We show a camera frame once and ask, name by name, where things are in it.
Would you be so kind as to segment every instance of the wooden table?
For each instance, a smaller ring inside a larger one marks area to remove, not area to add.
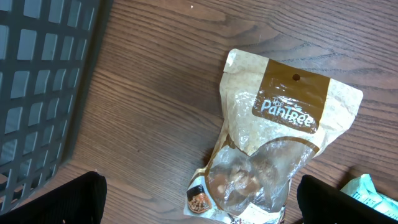
[[[369,173],[397,200],[397,11],[395,0],[115,0],[74,160],[36,196],[97,170],[103,223],[215,223],[182,208],[223,124],[218,86],[237,48],[364,93],[351,129],[294,177],[286,223],[301,223],[304,174],[341,188]]]

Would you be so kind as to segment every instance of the beige packaging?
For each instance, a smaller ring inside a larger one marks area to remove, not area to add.
[[[280,223],[289,180],[352,125],[363,97],[236,49],[220,94],[224,124],[210,162],[190,182],[184,214],[225,223]]]

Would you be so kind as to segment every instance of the picture of nuts on bag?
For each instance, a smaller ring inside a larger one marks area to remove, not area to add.
[[[203,213],[211,209],[210,199],[202,185],[197,185],[187,191],[188,207],[192,212]]]

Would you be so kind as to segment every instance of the brown label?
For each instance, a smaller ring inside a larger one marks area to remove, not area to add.
[[[330,78],[269,60],[254,116],[313,134],[318,130]]]

